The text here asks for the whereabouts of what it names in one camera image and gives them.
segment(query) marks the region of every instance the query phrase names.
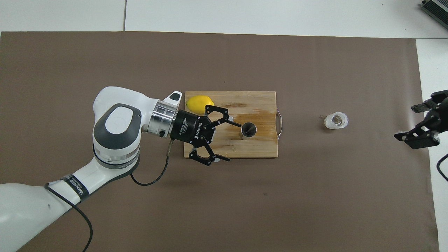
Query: yellow lemon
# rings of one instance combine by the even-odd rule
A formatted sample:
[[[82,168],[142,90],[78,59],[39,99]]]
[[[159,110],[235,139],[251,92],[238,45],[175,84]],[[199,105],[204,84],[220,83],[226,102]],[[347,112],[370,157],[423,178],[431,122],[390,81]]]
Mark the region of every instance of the yellow lemon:
[[[208,96],[193,96],[187,101],[187,107],[196,114],[203,115],[206,105],[215,105]]]

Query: white tile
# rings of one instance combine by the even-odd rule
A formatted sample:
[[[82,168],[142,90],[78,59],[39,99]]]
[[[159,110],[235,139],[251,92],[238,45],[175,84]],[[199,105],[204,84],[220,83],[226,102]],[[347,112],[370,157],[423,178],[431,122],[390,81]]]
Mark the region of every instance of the white tile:
[[[128,0],[126,30],[448,38],[420,0]]]
[[[123,30],[125,0],[2,0],[1,31]]]
[[[417,39],[422,98],[448,89],[448,39]],[[440,145],[429,148],[435,218],[439,230],[440,252],[448,252],[448,182],[437,172],[437,161],[448,153],[448,132],[439,135]],[[448,176],[448,160],[440,166]]]

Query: small metal object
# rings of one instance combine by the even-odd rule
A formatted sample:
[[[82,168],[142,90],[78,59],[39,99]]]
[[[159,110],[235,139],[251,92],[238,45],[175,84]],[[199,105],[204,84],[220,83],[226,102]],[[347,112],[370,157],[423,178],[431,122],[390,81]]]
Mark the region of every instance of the small metal object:
[[[280,132],[277,132],[277,140],[280,139],[281,132],[283,131],[283,119],[281,118],[281,114],[279,112],[279,109],[277,108],[276,117],[280,119]]]
[[[251,122],[246,122],[241,126],[240,138],[248,140],[257,133],[257,126]]]
[[[336,130],[345,128],[349,123],[349,119],[346,114],[342,112],[336,112],[327,115],[324,119],[324,123],[328,129]]]

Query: metal cup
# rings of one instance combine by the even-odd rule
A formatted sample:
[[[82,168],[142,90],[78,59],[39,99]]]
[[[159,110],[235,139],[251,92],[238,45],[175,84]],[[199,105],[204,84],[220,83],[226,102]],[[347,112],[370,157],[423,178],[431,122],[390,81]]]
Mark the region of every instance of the metal cup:
[[[251,122],[246,122],[241,126],[240,138],[243,140],[248,140],[257,133],[257,126]]]

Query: black cable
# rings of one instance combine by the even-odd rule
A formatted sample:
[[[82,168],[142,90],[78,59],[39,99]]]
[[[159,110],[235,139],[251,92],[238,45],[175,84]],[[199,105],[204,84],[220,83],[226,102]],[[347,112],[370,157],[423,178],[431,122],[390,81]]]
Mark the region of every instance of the black cable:
[[[140,183],[139,181],[137,181],[135,178],[134,178],[134,175],[132,175],[132,173],[131,173],[131,178],[132,178],[132,180],[134,180],[134,182],[136,183],[136,184],[138,184],[139,186],[150,186],[150,185],[152,185],[152,184],[154,184],[155,182],[157,182],[162,176],[163,176],[163,174],[165,173],[165,171],[167,170],[167,166],[168,166],[168,156],[167,156],[167,161],[165,162],[165,167],[164,167],[164,170],[162,171],[162,173],[156,178],[156,179],[154,179],[154,181],[152,181],[152,182],[149,182],[149,183],[146,183],[146,184],[143,184],[143,183]]]
[[[436,164],[436,168],[437,168],[437,171],[440,173],[440,175],[442,175],[442,177],[446,180],[446,181],[448,181],[448,178],[447,178],[447,176],[445,176],[445,174],[442,172],[442,170],[440,169],[440,164],[443,162],[443,161],[445,161],[445,159],[447,159],[448,158],[448,154],[446,154],[445,156],[443,156],[438,162],[437,162],[437,164]]]
[[[171,146],[172,146],[173,141],[174,141],[174,140],[171,139],[171,141],[169,142],[168,150],[167,150],[167,160],[166,160],[166,162],[165,162],[165,167],[164,167],[162,173],[160,173],[160,175],[159,175],[156,179],[154,179],[154,181],[149,182],[149,183],[146,183],[146,184],[144,184],[144,183],[140,183],[139,181],[137,181],[137,180],[135,179],[134,175],[131,173],[131,178],[132,178],[132,180],[134,180],[134,182],[135,182],[136,184],[138,184],[139,186],[144,186],[144,187],[145,187],[145,186],[150,186],[150,185],[154,184],[155,182],[157,182],[157,181],[164,175],[164,173],[165,173],[165,171],[167,170],[167,167],[168,167],[169,153],[171,152]]]
[[[84,218],[84,220],[87,222],[87,225],[89,225],[89,230],[90,230],[90,236],[89,236],[89,241],[87,242],[86,246],[84,247],[82,252],[85,252],[87,250],[87,248],[90,245],[90,242],[92,241],[92,237],[93,237],[93,227],[92,227],[92,223],[90,222],[89,218],[87,217],[87,215],[85,215],[85,213],[83,213],[83,211],[81,211],[81,209],[79,209],[75,204],[73,204],[72,202],[70,202],[68,199],[64,198],[62,195],[60,195],[59,193],[55,192],[53,189],[51,189],[49,187],[49,183],[47,183],[44,187],[45,189],[49,190],[51,193],[53,193],[54,195],[56,195],[58,198],[60,198],[61,200],[63,200],[65,203],[69,204],[73,209],[75,209],[79,214],[81,214],[81,216]]]

